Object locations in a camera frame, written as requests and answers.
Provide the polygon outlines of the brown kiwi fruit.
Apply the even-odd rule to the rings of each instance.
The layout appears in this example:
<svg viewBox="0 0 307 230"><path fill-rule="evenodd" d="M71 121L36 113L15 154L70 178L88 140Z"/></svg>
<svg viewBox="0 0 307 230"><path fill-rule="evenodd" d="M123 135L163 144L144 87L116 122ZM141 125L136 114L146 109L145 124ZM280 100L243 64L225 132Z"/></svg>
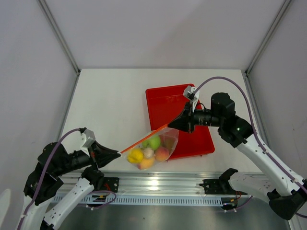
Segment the brown kiwi fruit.
<svg viewBox="0 0 307 230"><path fill-rule="evenodd" d="M165 148L167 148L171 152L175 145L176 145L176 139L174 137L164 136Z"/></svg>

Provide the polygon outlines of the yellow bumpy gourd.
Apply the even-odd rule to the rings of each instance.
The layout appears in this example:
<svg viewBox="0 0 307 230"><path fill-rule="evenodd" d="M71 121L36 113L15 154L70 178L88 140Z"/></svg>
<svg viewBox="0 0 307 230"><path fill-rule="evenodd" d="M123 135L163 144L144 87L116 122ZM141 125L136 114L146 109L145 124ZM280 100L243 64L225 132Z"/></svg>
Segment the yellow bumpy gourd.
<svg viewBox="0 0 307 230"><path fill-rule="evenodd" d="M143 158L143 151L140 148L132 149L127 156L127 160L130 163L140 163Z"/></svg>

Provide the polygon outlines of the green apple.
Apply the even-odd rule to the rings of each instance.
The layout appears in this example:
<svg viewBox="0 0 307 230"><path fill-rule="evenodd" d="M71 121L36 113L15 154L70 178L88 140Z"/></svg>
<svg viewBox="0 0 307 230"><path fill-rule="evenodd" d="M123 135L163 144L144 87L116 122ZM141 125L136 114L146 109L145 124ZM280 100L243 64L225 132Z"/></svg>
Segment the green apple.
<svg viewBox="0 0 307 230"><path fill-rule="evenodd" d="M156 150L160 147L161 145L161 139L159 136L152 136L148 139L146 139L145 141L142 142L142 146L144 148L150 147L153 150Z"/></svg>

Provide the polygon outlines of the clear zip top bag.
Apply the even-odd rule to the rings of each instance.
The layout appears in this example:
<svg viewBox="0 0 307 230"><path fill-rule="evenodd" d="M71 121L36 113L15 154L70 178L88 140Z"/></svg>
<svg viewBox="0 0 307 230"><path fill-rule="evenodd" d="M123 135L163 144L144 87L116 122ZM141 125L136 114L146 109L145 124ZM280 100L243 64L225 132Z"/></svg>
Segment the clear zip top bag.
<svg viewBox="0 0 307 230"><path fill-rule="evenodd" d="M169 160L177 147L178 139L177 129L163 125L122 150L120 154L137 169L148 170Z"/></svg>

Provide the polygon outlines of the pink peach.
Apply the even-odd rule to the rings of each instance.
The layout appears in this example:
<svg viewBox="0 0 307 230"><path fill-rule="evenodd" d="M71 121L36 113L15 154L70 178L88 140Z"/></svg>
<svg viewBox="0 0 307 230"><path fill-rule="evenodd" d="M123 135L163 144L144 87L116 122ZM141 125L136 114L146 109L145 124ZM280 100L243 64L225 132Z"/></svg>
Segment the pink peach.
<svg viewBox="0 0 307 230"><path fill-rule="evenodd" d="M169 150L163 146L159 147L154 154L155 159L159 162L166 161L170 156Z"/></svg>

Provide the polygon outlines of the orange fruit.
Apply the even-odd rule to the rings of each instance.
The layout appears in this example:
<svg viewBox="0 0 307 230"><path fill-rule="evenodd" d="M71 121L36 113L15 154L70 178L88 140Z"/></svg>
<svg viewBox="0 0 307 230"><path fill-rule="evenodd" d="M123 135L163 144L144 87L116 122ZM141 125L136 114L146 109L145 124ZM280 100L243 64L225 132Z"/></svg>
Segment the orange fruit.
<svg viewBox="0 0 307 230"><path fill-rule="evenodd" d="M140 170L145 170L148 169L150 167L152 167L154 165L155 162L155 158L150 158L150 159L146 159L144 158L139 164L138 164L138 169Z"/></svg>

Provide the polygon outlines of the beige garlic bulb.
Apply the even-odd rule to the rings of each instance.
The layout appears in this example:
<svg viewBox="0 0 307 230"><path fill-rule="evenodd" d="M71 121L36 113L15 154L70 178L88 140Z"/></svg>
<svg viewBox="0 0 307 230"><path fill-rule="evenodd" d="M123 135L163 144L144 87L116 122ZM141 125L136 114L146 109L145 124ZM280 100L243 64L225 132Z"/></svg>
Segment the beige garlic bulb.
<svg viewBox="0 0 307 230"><path fill-rule="evenodd" d="M154 158L154 150L150 147L143 149L143 156L145 159L151 159Z"/></svg>

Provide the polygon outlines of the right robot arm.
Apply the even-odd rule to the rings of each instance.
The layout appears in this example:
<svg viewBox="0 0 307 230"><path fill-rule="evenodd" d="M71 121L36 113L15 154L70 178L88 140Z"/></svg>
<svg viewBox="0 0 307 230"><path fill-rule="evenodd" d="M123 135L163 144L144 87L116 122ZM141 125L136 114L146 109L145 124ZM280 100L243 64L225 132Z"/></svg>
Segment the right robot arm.
<svg viewBox="0 0 307 230"><path fill-rule="evenodd" d="M269 204L281 218L290 220L307 201L307 181L295 173L259 138L255 128L235 112L235 102L227 93L211 97L210 109L197 110L187 102L182 113L168 124L192 133L195 126L217 127L219 136L247 156L268 178L267 182L228 169L220 176L219 188L247 193Z"/></svg>

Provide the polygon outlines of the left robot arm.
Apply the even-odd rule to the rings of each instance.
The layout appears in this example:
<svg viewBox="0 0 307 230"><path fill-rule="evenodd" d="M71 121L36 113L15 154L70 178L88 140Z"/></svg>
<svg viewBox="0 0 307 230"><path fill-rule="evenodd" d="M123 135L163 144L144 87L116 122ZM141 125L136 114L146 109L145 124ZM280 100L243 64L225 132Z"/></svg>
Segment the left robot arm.
<svg viewBox="0 0 307 230"><path fill-rule="evenodd" d="M28 176L24 187L24 207L17 225L18 230L57 230L73 209L91 192L109 188L107 178L100 168L121 157L117 150L94 142L87 148L69 154L59 142L44 147L34 171ZM61 176L83 168L76 185L50 211L49 204L62 187Z"/></svg>

